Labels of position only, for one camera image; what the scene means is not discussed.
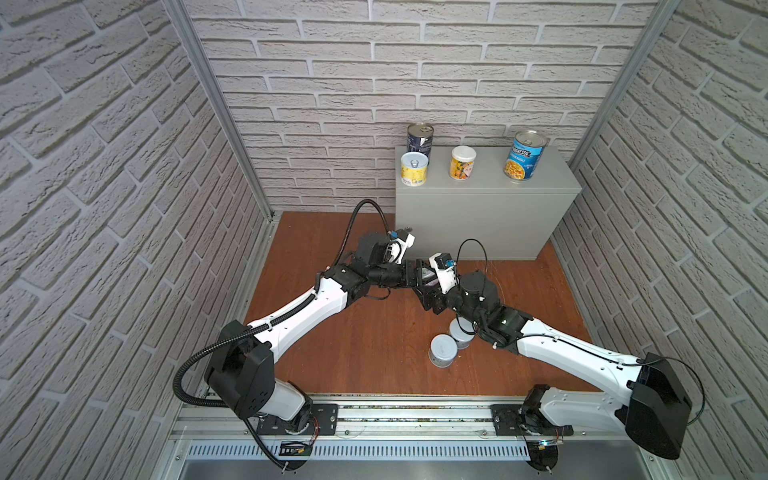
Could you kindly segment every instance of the gray cabinet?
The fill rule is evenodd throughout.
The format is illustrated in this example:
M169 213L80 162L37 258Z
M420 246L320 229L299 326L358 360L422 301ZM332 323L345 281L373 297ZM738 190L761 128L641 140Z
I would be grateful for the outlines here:
M581 186L555 147L542 154L533 177L521 183L504 175L508 147L474 147L478 156L468 180L448 175L452 147L433 147L427 181L407 187L400 181L396 149L396 226L412 227L416 242L407 258L449 252L455 257L467 238L480 240L491 260L535 260L571 206ZM482 260L475 242L462 258Z

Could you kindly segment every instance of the blue soup can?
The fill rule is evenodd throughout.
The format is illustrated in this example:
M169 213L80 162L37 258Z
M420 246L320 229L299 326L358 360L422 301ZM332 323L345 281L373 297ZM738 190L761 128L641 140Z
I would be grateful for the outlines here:
M531 178L538 164L538 158L549 139L536 130L523 130L515 134L515 142L509 151L504 173L512 180L522 181Z

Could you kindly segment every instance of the can with white lid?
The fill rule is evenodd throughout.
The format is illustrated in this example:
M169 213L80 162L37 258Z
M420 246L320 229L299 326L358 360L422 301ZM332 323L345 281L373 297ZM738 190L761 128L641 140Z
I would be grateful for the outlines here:
M456 341L444 333L437 335L429 344L429 359L441 369L450 366L457 353Z
M409 187L418 187L427 181L427 166L429 159L426 155L410 151L400 157L400 180Z
M463 316L451 320L451 326L448 333L456 341L456 347L463 350L469 346L469 343L475 338L475 329L472 323Z
M459 145L451 152L451 169L448 174L454 180L466 180L472 174L477 152L472 147Z

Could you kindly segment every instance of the brown wooden board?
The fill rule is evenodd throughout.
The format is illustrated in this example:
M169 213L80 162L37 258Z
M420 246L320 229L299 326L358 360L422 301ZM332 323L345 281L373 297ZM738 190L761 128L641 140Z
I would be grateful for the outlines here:
M311 288L315 273L333 262L348 221L349 214L286 212L247 321L272 313ZM389 224L394 225L391 215ZM358 236L371 230L383 230L379 216L359 214L347 250L354 250ZM418 228L413 234L418 242ZM462 261L459 272L482 268L482 264ZM489 270L504 303L590 341L551 244L536 261L494 261ZM373 295L385 292L371 290ZM427 356L429 343L447 332L452 318L447 311L425 312L411 290L393 290L384 301L361 299L297 341L276 364L275 374L316 393L524 396L536 383L595 390L560 369L493 350L480 339L460 350L447 369L435 367Z

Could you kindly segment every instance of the brick wallpaper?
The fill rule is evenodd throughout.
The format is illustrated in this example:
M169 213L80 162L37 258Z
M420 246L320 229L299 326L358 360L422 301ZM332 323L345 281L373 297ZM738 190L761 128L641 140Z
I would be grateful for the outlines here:
M263 218L161 2L0 18L0 478L148 478Z
M554 234L593 338L700 374L709 407L678 462L689 478L768 473L766 15L765 2L680 4Z
M655 2L185 0L272 206L394 209L406 125L566 157Z

